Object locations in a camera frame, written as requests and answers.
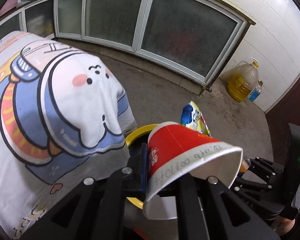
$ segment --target yellow bowl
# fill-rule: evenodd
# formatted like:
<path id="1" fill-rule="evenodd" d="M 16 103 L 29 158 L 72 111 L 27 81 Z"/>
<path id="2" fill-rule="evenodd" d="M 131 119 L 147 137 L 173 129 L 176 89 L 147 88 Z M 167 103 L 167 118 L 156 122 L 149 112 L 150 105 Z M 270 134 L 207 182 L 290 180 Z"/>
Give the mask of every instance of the yellow bowl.
<path id="1" fill-rule="evenodd" d="M 134 130 L 132 133 L 130 133 L 127 137 L 126 137 L 126 144 L 129 147 L 136 139 L 138 139 L 139 137 L 145 135 L 145 134 L 149 134 L 151 133 L 151 131 L 157 126 L 158 124 L 148 124 L 145 126 L 141 126 L 140 128 Z M 136 207 L 142 209 L 143 208 L 143 202 L 135 197 L 127 197 L 127 199 L 134 204 Z"/>

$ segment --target colorful snack bag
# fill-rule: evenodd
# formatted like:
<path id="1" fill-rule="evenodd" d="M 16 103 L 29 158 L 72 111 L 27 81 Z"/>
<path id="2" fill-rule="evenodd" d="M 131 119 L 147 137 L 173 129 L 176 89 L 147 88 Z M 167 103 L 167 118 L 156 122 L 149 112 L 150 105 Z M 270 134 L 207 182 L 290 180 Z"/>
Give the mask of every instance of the colorful snack bag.
<path id="1" fill-rule="evenodd" d="M 191 101 L 183 108 L 181 114 L 181 124 L 199 133 L 211 136 L 209 128 L 202 116 L 201 111 L 193 101 Z"/>

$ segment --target red paper cup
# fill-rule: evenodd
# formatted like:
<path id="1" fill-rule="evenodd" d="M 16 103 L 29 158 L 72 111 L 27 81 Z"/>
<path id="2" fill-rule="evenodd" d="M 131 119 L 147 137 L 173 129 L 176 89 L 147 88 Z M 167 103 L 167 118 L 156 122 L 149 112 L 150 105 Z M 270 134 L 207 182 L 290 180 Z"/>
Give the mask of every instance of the red paper cup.
<path id="1" fill-rule="evenodd" d="M 208 137 L 175 122 L 164 122 L 148 138 L 148 186 L 143 213 L 148 219 L 177 217 L 175 197 L 157 193 L 191 172 L 206 179 L 216 176 L 230 187 L 238 174 L 242 148 Z"/>

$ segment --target white tiled wall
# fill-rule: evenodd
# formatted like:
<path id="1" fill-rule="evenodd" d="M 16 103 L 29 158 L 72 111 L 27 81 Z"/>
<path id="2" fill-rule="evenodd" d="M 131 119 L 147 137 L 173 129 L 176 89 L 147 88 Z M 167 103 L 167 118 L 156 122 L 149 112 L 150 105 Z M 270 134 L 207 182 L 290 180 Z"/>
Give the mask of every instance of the white tiled wall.
<path id="1" fill-rule="evenodd" d="M 255 103 L 268 110 L 300 73 L 300 11 L 292 0 L 227 0 L 257 24 L 251 26 L 225 70 L 258 60 L 263 91 Z"/>

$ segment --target yellow oil bottle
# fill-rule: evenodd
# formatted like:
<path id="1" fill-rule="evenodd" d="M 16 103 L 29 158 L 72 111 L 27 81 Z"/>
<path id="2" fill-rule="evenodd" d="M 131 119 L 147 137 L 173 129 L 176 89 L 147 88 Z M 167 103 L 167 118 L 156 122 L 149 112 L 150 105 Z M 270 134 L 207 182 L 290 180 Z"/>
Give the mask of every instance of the yellow oil bottle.
<path id="1" fill-rule="evenodd" d="M 238 67 L 236 73 L 228 81 L 227 91 L 237 102 L 242 102 L 258 84 L 258 61 L 251 58 L 251 64 Z"/>

